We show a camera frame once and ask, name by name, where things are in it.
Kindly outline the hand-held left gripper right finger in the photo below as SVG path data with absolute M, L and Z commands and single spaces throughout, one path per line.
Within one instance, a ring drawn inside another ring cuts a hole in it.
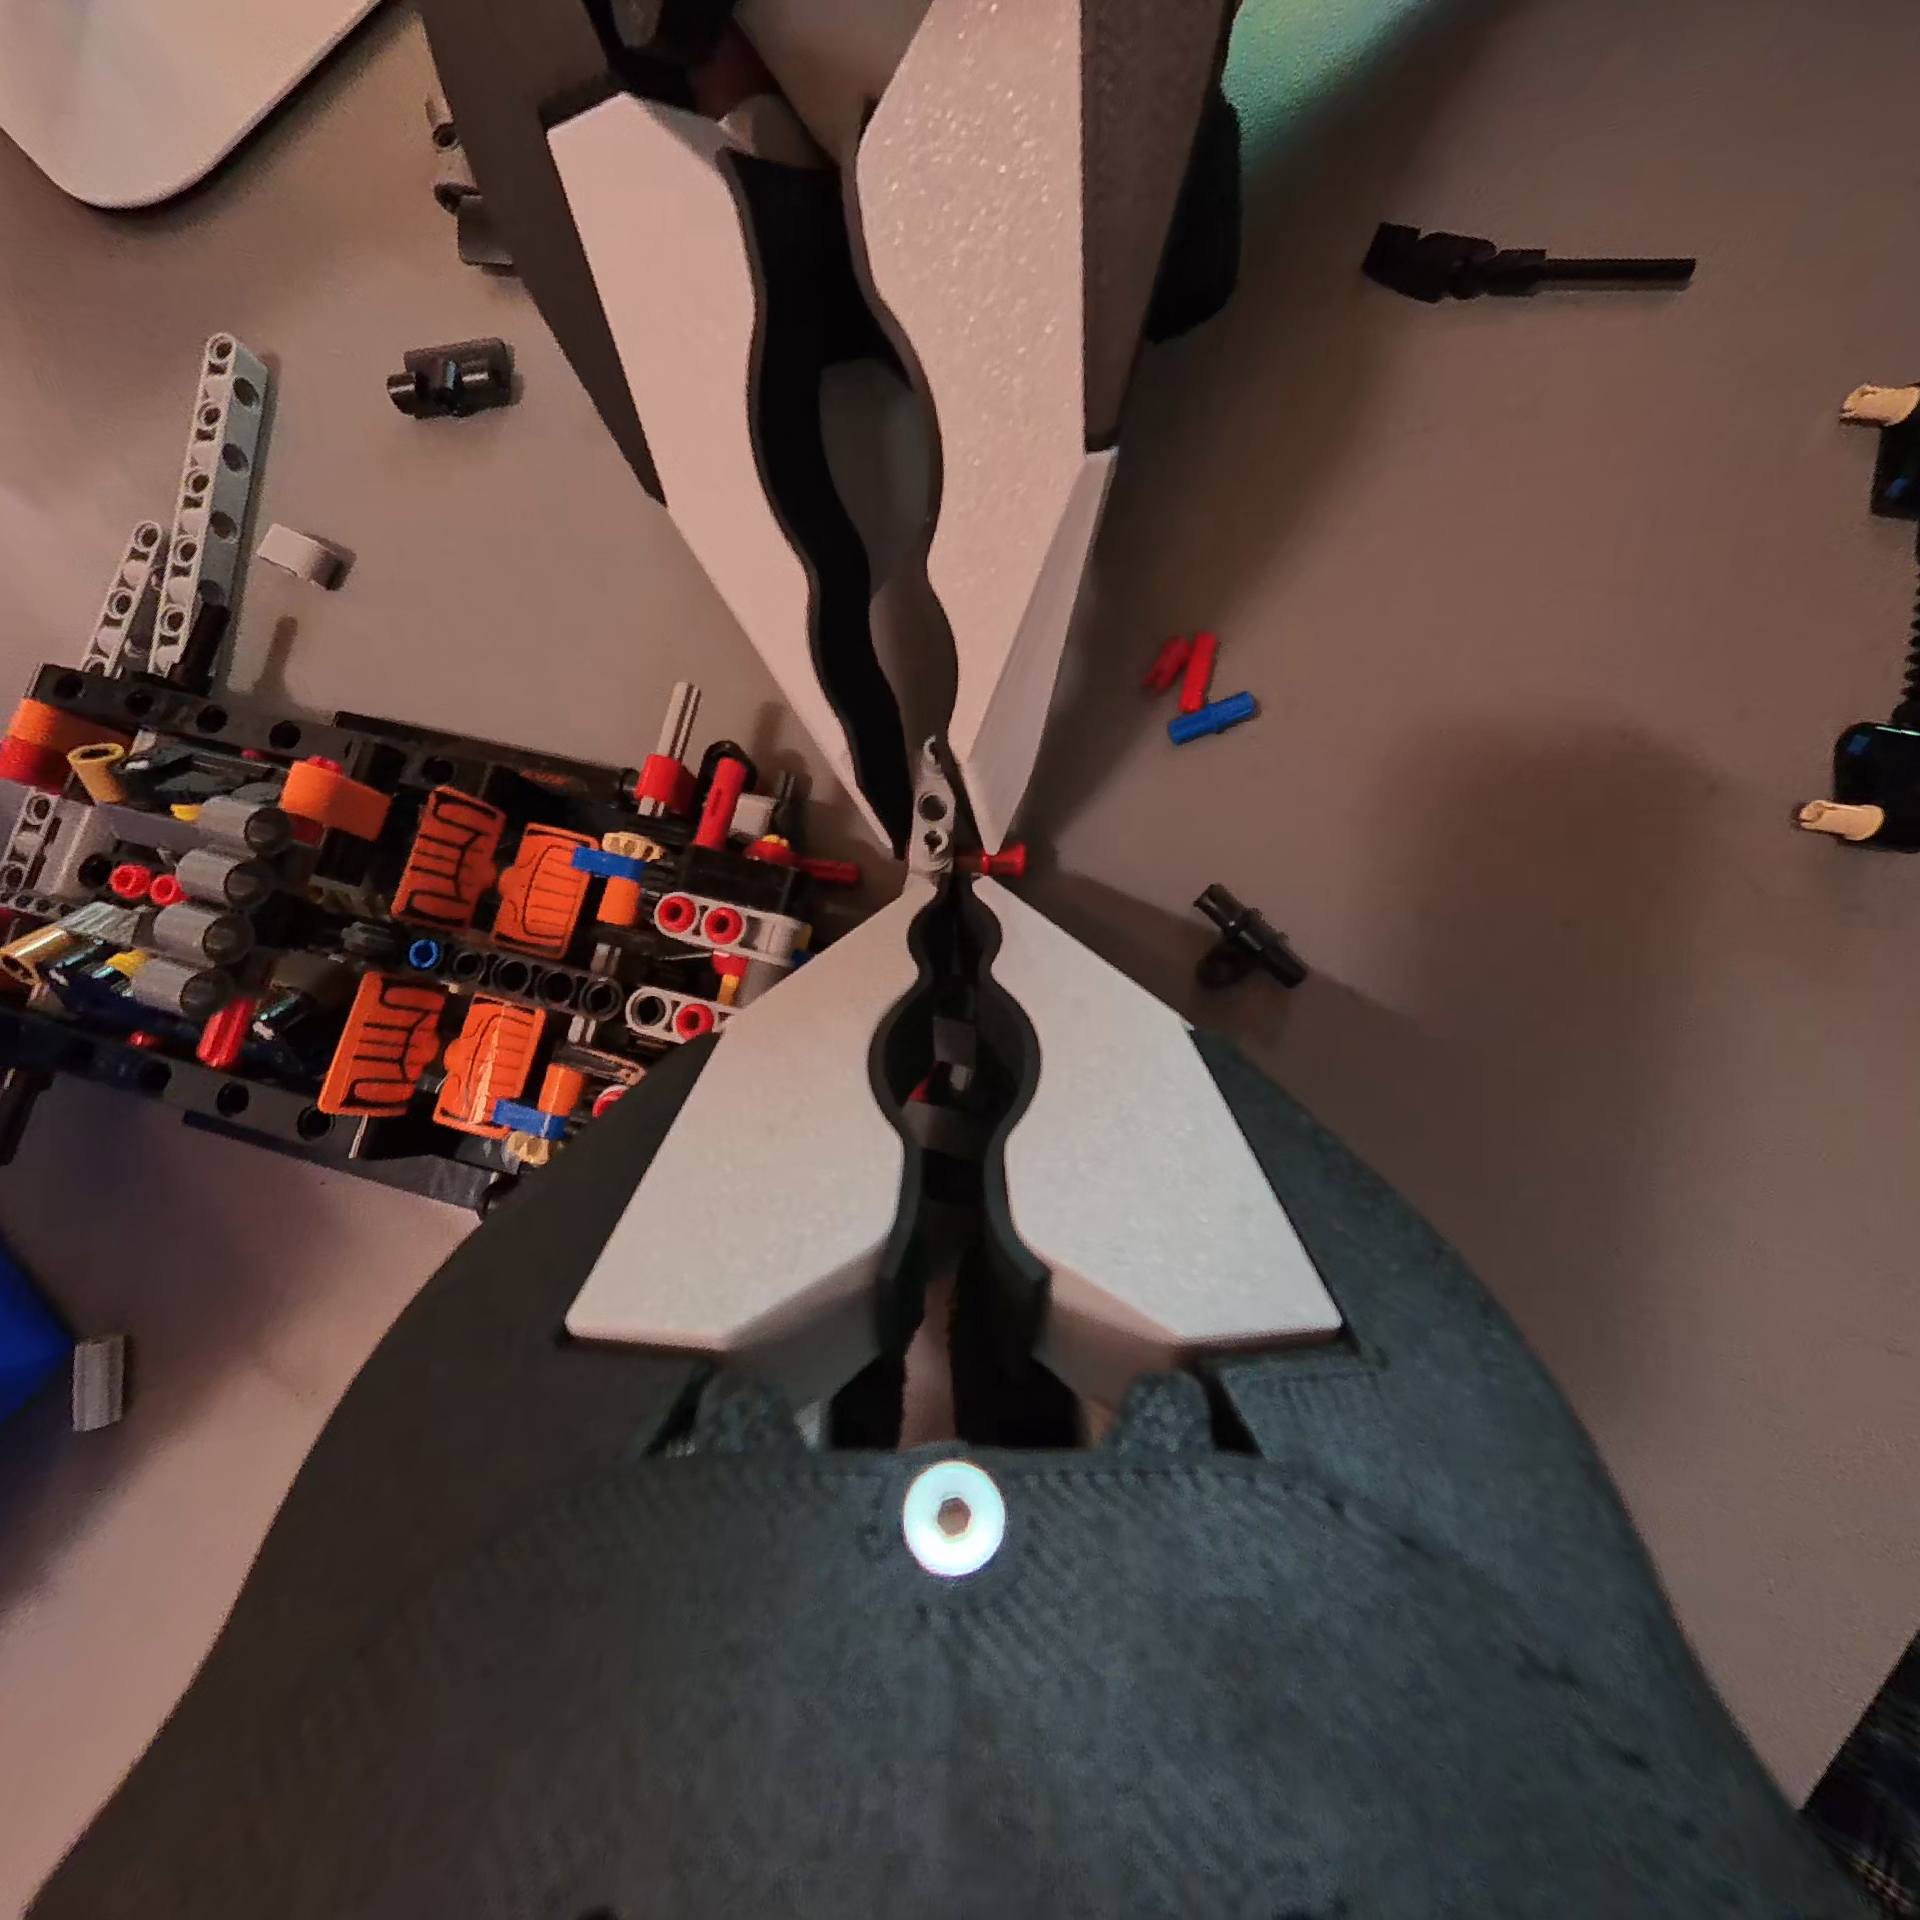
M 1339 1310 L 1188 1022 L 1002 881 L 976 900 L 999 928 L 991 983 L 1039 1047 L 1004 1180 L 1046 1269 L 1046 1368 L 1116 1405 L 1141 1373 L 1335 1336 Z

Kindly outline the black lego spring assembly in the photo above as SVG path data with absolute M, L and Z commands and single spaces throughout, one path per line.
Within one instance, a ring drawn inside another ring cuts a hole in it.
M 1918 385 L 1863 383 L 1839 405 L 1845 424 L 1876 435 L 1868 511 L 1918 528 Z M 1854 847 L 1914 855 L 1918 851 L 1918 612 L 1904 645 L 1904 677 L 1888 718 L 1854 721 L 1830 755 L 1830 793 L 1795 814 L 1799 831 Z

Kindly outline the person's plaid clothing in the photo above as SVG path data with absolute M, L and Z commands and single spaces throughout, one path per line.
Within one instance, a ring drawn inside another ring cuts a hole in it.
M 1883 1915 L 1918 1915 L 1916 1693 L 1888 1686 L 1864 1707 L 1803 1819 Z

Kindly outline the black lego pin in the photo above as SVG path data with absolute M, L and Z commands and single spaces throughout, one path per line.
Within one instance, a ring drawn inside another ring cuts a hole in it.
M 1254 973 L 1266 976 L 1285 991 L 1293 991 L 1307 981 L 1310 968 L 1288 940 L 1223 884 L 1212 881 L 1192 900 L 1192 910 L 1216 932 L 1213 944 L 1192 968 L 1203 989 L 1224 991 Z

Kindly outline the dark grey lego piece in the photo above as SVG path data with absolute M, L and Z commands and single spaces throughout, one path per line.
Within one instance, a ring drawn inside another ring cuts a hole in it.
M 431 195 L 434 203 L 452 220 L 460 260 L 479 271 L 515 276 L 512 251 L 472 176 L 445 100 L 439 93 L 430 93 L 422 110 L 436 161 Z

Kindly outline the black lego connector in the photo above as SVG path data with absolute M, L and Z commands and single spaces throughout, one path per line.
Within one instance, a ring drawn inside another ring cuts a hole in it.
M 387 396 L 414 421 L 469 419 L 516 397 L 512 348 L 500 339 L 406 350 L 388 374 Z

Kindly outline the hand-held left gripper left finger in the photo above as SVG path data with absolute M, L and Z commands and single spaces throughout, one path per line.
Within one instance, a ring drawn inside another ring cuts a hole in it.
M 828 1401 L 877 1351 L 904 1144 L 874 1089 L 879 1024 L 918 983 L 909 878 L 735 1014 L 566 1310 L 588 1341 L 692 1352 Z

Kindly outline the blue box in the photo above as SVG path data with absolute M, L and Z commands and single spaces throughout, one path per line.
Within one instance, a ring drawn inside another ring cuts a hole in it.
M 75 1336 L 3 1243 L 3 1432 L 67 1372 Z

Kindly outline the small grey lego subassembly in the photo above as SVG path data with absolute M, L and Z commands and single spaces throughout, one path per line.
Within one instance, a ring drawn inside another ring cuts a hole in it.
M 909 869 L 935 880 L 936 888 L 922 924 L 931 959 L 927 1069 L 904 1112 L 927 1152 L 979 1161 L 1004 1107 L 1004 1076 L 979 1028 L 984 951 L 982 934 L 970 924 L 972 880 L 1023 880 L 1026 846 L 1015 841 L 989 852 L 976 844 L 932 739 L 922 751 L 914 804 Z

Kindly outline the black lego axle piece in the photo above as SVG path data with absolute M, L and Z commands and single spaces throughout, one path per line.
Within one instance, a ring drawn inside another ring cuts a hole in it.
M 1552 255 L 1499 246 L 1484 236 L 1380 224 L 1359 271 L 1389 292 L 1421 301 L 1533 297 L 1552 289 L 1675 289 L 1691 283 L 1691 255 Z

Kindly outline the orange and black lego chassis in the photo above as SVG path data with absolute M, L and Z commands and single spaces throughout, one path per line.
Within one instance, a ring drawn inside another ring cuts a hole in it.
M 642 765 L 223 680 L 272 371 L 202 350 L 168 520 L 4 711 L 4 1161 L 61 1079 L 487 1212 L 853 921 L 792 774 L 671 687 Z

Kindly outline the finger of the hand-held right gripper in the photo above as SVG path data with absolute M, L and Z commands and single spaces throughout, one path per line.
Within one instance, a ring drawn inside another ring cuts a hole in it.
M 631 93 L 549 129 L 668 516 L 867 828 L 904 851 L 903 718 L 874 647 L 867 547 L 822 432 L 816 236 L 802 171 Z
M 999 847 L 1034 777 L 1116 454 L 1088 443 L 1083 6 L 940 3 L 856 144 L 871 283 L 940 438 L 947 729 Z

